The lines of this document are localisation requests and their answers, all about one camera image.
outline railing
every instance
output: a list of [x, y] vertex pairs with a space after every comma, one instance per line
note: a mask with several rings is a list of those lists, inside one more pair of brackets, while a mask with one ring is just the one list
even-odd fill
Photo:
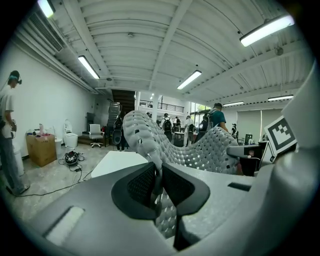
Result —
[[[140, 106], [144, 106], [146, 108], [152, 108], [154, 103], [152, 101], [148, 100], [140, 100]], [[176, 106], [176, 105], [170, 105], [165, 103], [158, 103], [158, 109], [159, 110], [169, 110], [169, 111], [175, 111], [175, 112], [184, 112], [183, 106]]]

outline man in teal shirt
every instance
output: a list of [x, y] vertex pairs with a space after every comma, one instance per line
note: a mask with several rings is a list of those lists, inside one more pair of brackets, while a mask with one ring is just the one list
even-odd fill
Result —
[[225, 115], [224, 113], [222, 113], [221, 103], [215, 103], [213, 109], [211, 109], [211, 111], [209, 112], [209, 124], [210, 125], [208, 125], [208, 130], [210, 130], [212, 127], [218, 126], [229, 132], [226, 127]]

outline ceiling light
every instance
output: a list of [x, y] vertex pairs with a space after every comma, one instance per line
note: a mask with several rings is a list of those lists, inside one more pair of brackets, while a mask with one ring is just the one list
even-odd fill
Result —
[[279, 96], [279, 97], [271, 97], [268, 98], [268, 102], [273, 102], [273, 101], [280, 101], [280, 100], [288, 100], [293, 98], [293, 95], [286, 95], [286, 96]]
[[239, 101], [239, 102], [234, 102], [234, 103], [227, 103], [227, 104], [223, 104], [223, 106], [228, 107], [228, 106], [241, 105], [241, 104], [244, 104], [244, 102]]
[[87, 61], [86, 57], [81, 55], [78, 57], [78, 60], [82, 63], [82, 65], [86, 68], [86, 70], [89, 71], [89, 73], [95, 78], [95, 79], [100, 79], [98, 74], [94, 71], [90, 63]]
[[249, 46], [254, 42], [271, 35], [274, 32], [282, 30], [295, 24], [294, 18], [290, 15], [282, 15], [271, 19], [270, 21], [258, 26], [254, 30], [245, 34], [240, 38], [240, 42], [245, 46]]
[[192, 75], [190, 75], [182, 84], [180, 84], [178, 86], [178, 90], [183, 89], [184, 87], [186, 87], [188, 84], [190, 84], [193, 80], [195, 80], [198, 76], [200, 76], [202, 73], [199, 70], [196, 70], [192, 73]]
[[55, 8], [49, 0], [38, 0], [38, 5], [47, 18], [50, 18], [55, 12]]

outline air vent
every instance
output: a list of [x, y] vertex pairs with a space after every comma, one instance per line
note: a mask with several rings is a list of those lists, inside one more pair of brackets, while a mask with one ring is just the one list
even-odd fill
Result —
[[41, 35], [45, 39], [47, 39], [47, 41], [57, 52], [60, 52], [63, 49], [63, 46], [61, 45], [61, 43], [59, 43], [56, 36], [53, 35], [53, 33], [49, 30], [48, 26], [44, 24], [44, 22], [39, 18], [39, 16], [36, 13], [33, 13], [30, 16], [29, 20], [38, 29], [38, 32], [41, 33]]

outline black and white square marker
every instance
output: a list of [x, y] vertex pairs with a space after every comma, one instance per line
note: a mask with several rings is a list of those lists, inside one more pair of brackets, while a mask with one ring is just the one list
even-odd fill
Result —
[[266, 126], [265, 131], [276, 154], [284, 151], [297, 142], [283, 116]]

